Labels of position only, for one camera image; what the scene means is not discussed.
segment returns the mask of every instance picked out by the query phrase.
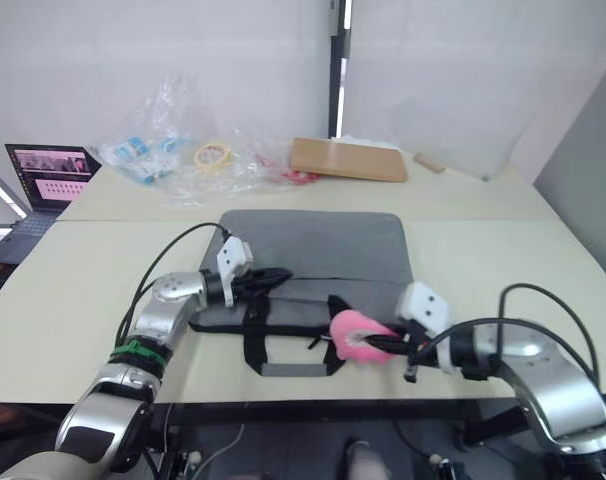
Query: floor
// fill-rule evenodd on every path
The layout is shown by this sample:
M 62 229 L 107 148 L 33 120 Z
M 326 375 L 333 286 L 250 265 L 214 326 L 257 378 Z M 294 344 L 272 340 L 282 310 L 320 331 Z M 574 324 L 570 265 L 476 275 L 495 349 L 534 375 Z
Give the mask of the floor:
M 484 402 L 490 415 L 501 408 Z M 495 440 L 471 452 L 457 448 L 456 425 L 440 420 L 401 421 L 407 439 L 418 449 L 465 463 L 473 480 L 501 478 L 545 478 L 538 447 L 530 433 L 510 440 Z M 240 425 L 207 425 L 187 431 L 185 447 L 198 450 L 208 458 L 229 444 Z M 55 431 L 0 444 L 0 472 L 32 453 L 52 447 Z M 247 424 L 239 443 L 222 454 L 198 479 L 224 480 L 233 475 L 268 473 L 274 480 L 334 480 L 346 441 L 367 440 L 381 452 L 392 478 L 413 480 L 433 478 L 426 462 L 400 439 L 389 420 L 362 422 L 314 422 Z M 153 480 L 141 461 L 126 474 L 113 474 L 111 480 Z

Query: brown cardboard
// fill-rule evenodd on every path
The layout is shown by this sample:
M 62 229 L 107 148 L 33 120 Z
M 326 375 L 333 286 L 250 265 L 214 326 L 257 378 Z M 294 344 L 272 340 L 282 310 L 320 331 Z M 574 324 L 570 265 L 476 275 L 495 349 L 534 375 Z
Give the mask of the brown cardboard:
M 407 171 L 398 150 L 331 140 L 295 138 L 291 166 L 295 170 L 322 175 L 385 182 L 407 181 Z

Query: laptop screen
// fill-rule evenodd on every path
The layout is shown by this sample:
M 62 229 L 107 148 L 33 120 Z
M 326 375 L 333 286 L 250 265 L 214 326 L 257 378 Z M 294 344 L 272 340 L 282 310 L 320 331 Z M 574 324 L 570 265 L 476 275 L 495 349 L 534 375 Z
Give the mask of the laptop screen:
M 34 210 L 62 212 L 101 168 L 83 147 L 6 144 L 5 148 Z

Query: black strap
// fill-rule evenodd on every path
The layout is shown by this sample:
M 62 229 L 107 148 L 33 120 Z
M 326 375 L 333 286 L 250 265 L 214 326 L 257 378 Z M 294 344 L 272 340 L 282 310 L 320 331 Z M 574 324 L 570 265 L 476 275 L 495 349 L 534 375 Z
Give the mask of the black strap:
M 243 316 L 243 327 L 254 332 L 260 331 L 267 327 L 269 315 L 270 299 L 267 295 L 250 299 Z M 252 370 L 266 377 L 324 377 L 333 375 L 345 363 L 336 356 L 336 347 L 332 341 L 328 341 L 322 364 L 269 363 L 265 335 L 256 333 L 243 336 L 243 354 Z

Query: laptop keyboard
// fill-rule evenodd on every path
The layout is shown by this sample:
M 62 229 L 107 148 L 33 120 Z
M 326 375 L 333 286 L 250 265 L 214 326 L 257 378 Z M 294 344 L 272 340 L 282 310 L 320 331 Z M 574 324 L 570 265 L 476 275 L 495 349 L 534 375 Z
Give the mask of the laptop keyboard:
M 12 230 L 12 233 L 41 237 L 45 234 L 45 232 L 47 232 L 48 228 L 50 228 L 55 221 L 55 215 L 31 213 L 25 220 L 21 221 L 14 228 L 14 230 Z

